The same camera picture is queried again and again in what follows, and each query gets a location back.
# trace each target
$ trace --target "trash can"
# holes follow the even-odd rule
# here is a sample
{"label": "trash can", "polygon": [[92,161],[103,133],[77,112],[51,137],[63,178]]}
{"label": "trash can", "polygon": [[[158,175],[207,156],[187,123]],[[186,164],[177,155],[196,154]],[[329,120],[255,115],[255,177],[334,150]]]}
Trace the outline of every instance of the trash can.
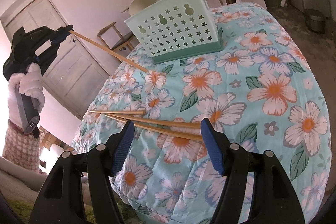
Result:
{"label": "trash can", "polygon": [[308,28],[317,33],[326,32],[326,18],[318,10],[306,9],[304,11],[304,16]]}

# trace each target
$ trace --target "white glove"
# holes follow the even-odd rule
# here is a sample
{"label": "white glove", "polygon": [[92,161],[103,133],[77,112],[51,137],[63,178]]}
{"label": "white glove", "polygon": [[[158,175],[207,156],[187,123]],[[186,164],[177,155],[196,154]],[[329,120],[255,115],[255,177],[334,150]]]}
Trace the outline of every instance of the white glove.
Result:
{"label": "white glove", "polygon": [[37,111],[40,113],[44,107],[45,98],[43,95],[42,75],[38,64],[32,63],[28,68],[28,73],[14,73],[8,82],[8,109],[9,119],[22,128],[21,117],[17,106],[15,90],[19,87],[19,92],[37,101]]}

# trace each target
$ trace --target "blue floral quilt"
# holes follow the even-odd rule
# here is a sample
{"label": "blue floral quilt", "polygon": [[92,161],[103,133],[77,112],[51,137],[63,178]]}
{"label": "blue floral quilt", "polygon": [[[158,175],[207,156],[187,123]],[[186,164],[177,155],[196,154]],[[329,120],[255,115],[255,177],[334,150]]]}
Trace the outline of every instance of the blue floral quilt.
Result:
{"label": "blue floral quilt", "polygon": [[[129,58],[149,72],[122,63],[89,110],[145,109],[146,118],[195,123],[208,117],[246,150],[274,151],[308,223],[321,204],[331,163],[329,116],[318,83],[285,29],[259,5],[233,4],[212,14],[223,51],[153,65],[139,45]],[[87,112],[73,147],[87,152],[122,127]],[[251,173],[241,222],[249,215],[253,178]],[[225,181],[204,143],[136,128],[112,187],[146,223],[208,224]]]}

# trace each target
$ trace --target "chopstick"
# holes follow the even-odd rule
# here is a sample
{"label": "chopstick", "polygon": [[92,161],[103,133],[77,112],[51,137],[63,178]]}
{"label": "chopstick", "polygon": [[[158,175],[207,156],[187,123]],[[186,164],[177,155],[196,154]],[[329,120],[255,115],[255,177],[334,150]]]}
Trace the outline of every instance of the chopstick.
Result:
{"label": "chopstick", "polygon": [[183,128],[194,128],[199,129],[199,123],[192,123],[192,122],[173,122],[173,121],[166,121],[166,120],[154,120],[154,119],[147,119],[147,118],[140,118],[140,117],[133,117],[133,116],[126,116],[126,115],[117,115],[118,113],[113,113],[113,116],[122,119],[128,119],[137,122],[145,122],[145,123],[152,123],[152,124],[160,124],[162,126],[169,126],[169,127],[183,127]]}
{"label": "chopstick", "polygon": [[146,110],[89,110],[91,113],[145,115]]}
{"label": "chopstick", "polygon": [[[114,119],[116,121],[119,121],[119,122],[123,122],[123,123],[127,122],[126,119],[122,119],[122,118],[119,118],[119,117],[116,117],[116,116],[112,116],[112,115],[106,115],[106,116],[111,118],[111,119]],[[168,136],[172,136],[172,137],[178,137],[178,138],[182,138],[182,139],[188,139],[188,140],[203,142],[202,136],[200,136],[200,135],[193,135],[193,134],[177,132],[177,131],[172,131],[172,130],[163,129],[163,128],[157,128],[157,127],[153,127],[153,126],[148,126],[146,124],[141,124],[139,122],[134,122],[134,126],[142,128],[142,129],[154,131],[154,132],[157,132],[157,133],[165,134],[165,135],[168,135]]]}
{"label": "chopstick", "polygon": [[100,45],[99,43],[97,43],[97,42],[95,42],[95,41],[93,41],[93,40],[91,40],[91,39],[89,39],[89,38],[87,38],[87,37],[85,37],[85,36],[83,36],[83,35],[77,33],[77,32],[69,31],[69,33],[72,33],[73,35],[75,35],[75,36],[77,36],[77,37],[80,37],[81,39],[84,39],[84,40],[88,41],[89,43],[95,45],[96,47],[101,48],[103,51],[105,51],[105,52],[107,52],[107,53],[113,55],[114,57],[116,57],[116,58],[118,58],[118,59],[120,59],[120,60],[122,60],[122,61],[125,61],[126,63],[130,64],[131,66],[133,66],[133,67],[135,67],[135,68],[138,68],[139,70],[142,70],[142,71],[145,72],[145,73],[148,72],[148,70],[147,70],[146,68],[141,67],[139,64],[134,63],[133,61],[127,59],[126,57],[123,57],[122,55],[120,55],[120,54],[118,54],[118,53],[116,53],[116,52],[114,52],[114,51],[112,51],[112,50],[106,48],[106,47],[103,46],[103,45]]}

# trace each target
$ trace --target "pink checkered shirt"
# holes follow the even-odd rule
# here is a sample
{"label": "pink checkered shirt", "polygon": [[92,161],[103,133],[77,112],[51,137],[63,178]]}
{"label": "pink checkered shirt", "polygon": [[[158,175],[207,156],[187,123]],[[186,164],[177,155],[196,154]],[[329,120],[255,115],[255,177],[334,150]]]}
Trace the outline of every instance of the pink checkered shirt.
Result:
{"label": "pink checkered shirt", "polygon": [[23,130],[8,120],[5,146],[2,157],[25,169],[39,172],[40,138],[34,138],[32,134],[24,135]]}

